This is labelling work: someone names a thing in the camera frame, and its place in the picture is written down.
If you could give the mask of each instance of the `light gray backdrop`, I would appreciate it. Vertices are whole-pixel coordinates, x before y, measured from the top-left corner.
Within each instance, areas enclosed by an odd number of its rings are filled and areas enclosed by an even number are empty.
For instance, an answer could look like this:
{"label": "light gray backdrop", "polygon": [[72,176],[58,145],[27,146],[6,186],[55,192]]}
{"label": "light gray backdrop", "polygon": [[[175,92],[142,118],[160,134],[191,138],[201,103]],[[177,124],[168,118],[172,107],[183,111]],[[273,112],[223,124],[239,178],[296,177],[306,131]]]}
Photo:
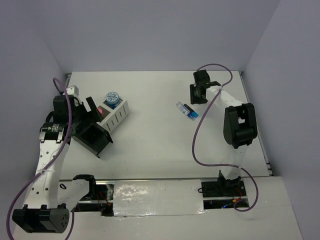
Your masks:
{"label": "light gray backdrop", "polygon": [[23,0],[71,71],[244,70],[280,0]]}
{"label": "light gray backdrop", "polygon": [[304,240],[320,236],[319,12],[319,0],[281,0],[244,71],[267,154]]}
{"label": "light gray backdrop", "polygon": [[39,129],[56,95],[52,78],[64,74],[19,0],[0,1],[0,33],[0,239],[8,239],[9,205],[39,160]]}

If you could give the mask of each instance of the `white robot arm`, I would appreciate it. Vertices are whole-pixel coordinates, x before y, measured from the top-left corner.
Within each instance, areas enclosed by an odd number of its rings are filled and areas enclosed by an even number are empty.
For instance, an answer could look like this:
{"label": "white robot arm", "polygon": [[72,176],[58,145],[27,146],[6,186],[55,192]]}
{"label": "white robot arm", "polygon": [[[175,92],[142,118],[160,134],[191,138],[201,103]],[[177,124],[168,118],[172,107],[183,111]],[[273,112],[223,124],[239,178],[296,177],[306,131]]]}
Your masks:
{"label": "white robot arm", "polygon": [[[247,148],[258,135],[255,108],[252,103],[243,103],[225,90],[221,85],[210,81],[206,70],[193,73],[195,84],[190,85],[191,104],[205,104],[206,91],[213,93],[214,104],[224,113],[223,136],[227,142],[227,160],[224,164],[240,166],[243,164]],[[219,177],[223,178],[225,187],[231,187],[240,181],[240,168],[223,166]]]}
{"label": "white robot arm", "polygon": [[[112,139],[97,122],[102,119],[91,97],[86,100],[91,111],[87,111],[78,97],[78,88],[71,86],[67,93],[71,103],[71,134],[65,139],[68,126],[68,107],[66,97],[53,99],[54,111],[50,112],[40,129],[40,154],[37,178],[24,202],[22,209],[15,209],[12,220],[27,233],[63,233],[69,222],[69,213],[83,197],[97,196],[96,180],[93,175],[77,175],[67,185],[59,184],[61,170],[70,143],[73,139],[80,142],[96,156]],[[67,141],[60,155],[48,169],[44,167],[55,157]]]}

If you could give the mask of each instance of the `small bottle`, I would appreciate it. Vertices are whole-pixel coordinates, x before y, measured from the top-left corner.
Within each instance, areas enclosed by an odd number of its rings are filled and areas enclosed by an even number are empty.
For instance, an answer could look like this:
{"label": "small bottle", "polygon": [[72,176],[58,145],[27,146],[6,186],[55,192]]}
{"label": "small bottle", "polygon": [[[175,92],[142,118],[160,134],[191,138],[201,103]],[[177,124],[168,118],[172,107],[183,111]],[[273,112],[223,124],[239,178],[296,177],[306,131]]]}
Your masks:
{"label": "small bottle", "polygon": [[119,103],[121,103],[121,101],[122,100],[120,99],[118,93],[115,91],[111,91],[105,96],[105,104],[111,109],[115,109]]}
{"label": "small bottle", "polygon": [[191,115],[188,108],[186,108],[180,101],[176,104],[176,107],[186,116],[188,116],[190,119],[194,119],[194,117]]}

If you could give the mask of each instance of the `red wire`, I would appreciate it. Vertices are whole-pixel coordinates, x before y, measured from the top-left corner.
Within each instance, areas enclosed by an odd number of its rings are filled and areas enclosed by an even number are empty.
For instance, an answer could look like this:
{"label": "red wire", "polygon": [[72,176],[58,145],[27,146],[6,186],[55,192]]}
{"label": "red wire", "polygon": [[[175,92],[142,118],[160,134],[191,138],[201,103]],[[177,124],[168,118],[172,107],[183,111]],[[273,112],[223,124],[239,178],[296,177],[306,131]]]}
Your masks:
{"label": "red wire", "polygon": [[239,199],[241,199],[241,197],[242,197],[242,192],[241,192],[238,188],[236,188],[235,190],[237,190],[237,191],[240,193],[240,198],[239,198]]}
{"label": "red wire", "polygon": [[106,201],[106,204],[107,204],[108,206],[111,206],[111,203],[108,202],[108,200],[105,198],[105,196],[103,196],[101,192],[99,192],[99,193],[100,193],[101,197],[103,197],[103,199]]}

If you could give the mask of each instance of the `white table surface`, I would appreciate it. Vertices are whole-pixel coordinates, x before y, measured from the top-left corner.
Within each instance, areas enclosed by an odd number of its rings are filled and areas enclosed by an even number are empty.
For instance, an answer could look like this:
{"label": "white table surface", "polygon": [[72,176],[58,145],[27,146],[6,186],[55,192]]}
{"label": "white table surface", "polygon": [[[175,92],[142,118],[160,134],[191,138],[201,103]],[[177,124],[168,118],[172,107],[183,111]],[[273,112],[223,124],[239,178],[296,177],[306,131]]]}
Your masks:
{"label": "white table surface", "polygon": [[[212,81],[224,83],[226,71],[209,71]],[[130,115],[111,133],[114,141],[100,159],[74,140],[64,160],[61,179],[92,174],[96,179],[172,179],[217,177],[217,167],[203,167],[192,158],[192,139],[208,104],[193,105],[199,117],[192,121],[176,107],[190,103],[192,71],[73,72],[69,86],[79,88],[82,101],[91,96],[100,105],[108,92],[127,99]],[[237,71],[224,88],[242,102],[246,94]],[[212,106],[196,141],[197,158],[205,163],[225,163],[224,113]],[[242,165],[253,176],[268,176],[261,144],[256,138]]]}
{"label": "white table surface", "polygon": [[[103,217],[98,212],[76,212],[69,240],[302,240],[281,177],[257,177],[259,199],[249,212],[211,209],[204,214],[143,217]],[[249,204],[256,191],[244,180]],[[63,240],[63,234],[25,233],[16,227],[16,240]]]}

